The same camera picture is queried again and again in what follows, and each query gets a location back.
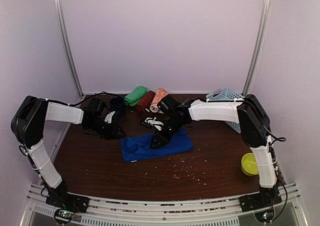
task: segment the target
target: blue towel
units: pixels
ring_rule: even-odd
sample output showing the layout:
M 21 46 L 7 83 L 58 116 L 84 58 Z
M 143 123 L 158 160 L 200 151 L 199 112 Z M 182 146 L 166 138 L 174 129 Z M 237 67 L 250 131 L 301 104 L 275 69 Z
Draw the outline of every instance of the blue towel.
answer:
M 174 155 L 194 148 L 189 136 L 182 128 L 178 133 L 173 135 L 169 144 L 161 148 L 150 148 L 152 136 L 153 134 L 150 134 L 135 138 L 127 137 L 121 140 L 123 160 L 126 163 L 130 163 L 132 161 Z

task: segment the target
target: plastic basket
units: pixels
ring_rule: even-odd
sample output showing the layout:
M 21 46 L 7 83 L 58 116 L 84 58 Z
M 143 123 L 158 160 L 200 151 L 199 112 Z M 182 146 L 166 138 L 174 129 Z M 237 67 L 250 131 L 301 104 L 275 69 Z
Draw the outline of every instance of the plastic basket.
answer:
M 235 98 L 243 98 L 244 96 L 231 90 L 230 88 L 221 88 L 213 93 L 210 93 L 206 95 L 206 98 L 208 100 L 233 100 Z M 231 122 L 231 121 L 225 121 L 227 125 L 229 125 L 231 128 L 233 128 L 236 132 L 239 134 L 241 133 L 240 124 Z

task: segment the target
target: green towel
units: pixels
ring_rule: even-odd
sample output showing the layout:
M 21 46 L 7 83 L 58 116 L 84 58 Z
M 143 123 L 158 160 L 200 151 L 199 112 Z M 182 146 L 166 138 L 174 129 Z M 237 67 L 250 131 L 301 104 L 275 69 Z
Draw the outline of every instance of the green towel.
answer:
M 144 97 L 144 95 L 146 95 L 147 93 L 148 93 L 147 88 L 143 86 L 138 86 L 136 89 L 134 89 L 132 93 L 130 93 L 124 98 L 124 101 L 125 101 L 124 103 L 125 105 L 134 107 L 138 103 L 138 101 L 142 97 Z

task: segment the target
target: orange patterned towel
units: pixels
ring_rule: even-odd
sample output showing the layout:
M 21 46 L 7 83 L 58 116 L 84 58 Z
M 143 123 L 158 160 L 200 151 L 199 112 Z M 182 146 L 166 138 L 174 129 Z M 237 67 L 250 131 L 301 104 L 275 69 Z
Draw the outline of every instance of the orange patterned towel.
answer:
M 159 102 L 161 101 L 162 98 L 164 98 L 166 95 L 168 95 L 168 92 L 163 89 L 163 88 L 159 88 L 158 90 L 156 90 L 156 94 L 153 98 L 153 101 L 150 105 L 150 110 L 153 112 L 153 113 L 162 113 L 161 111 L 159 111 L 159 108 L 158 108 L 158 104 Z

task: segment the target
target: yellow bowl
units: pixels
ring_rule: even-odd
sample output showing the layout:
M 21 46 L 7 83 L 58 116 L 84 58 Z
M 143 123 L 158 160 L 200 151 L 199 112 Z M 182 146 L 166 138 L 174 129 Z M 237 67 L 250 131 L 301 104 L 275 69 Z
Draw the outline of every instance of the yellow bowl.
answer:
M 253 153 L 247 153 L 242 157 L 241 169 L 244 174 L 248 176 L 256 176 L 259 174 L 256 159 Z

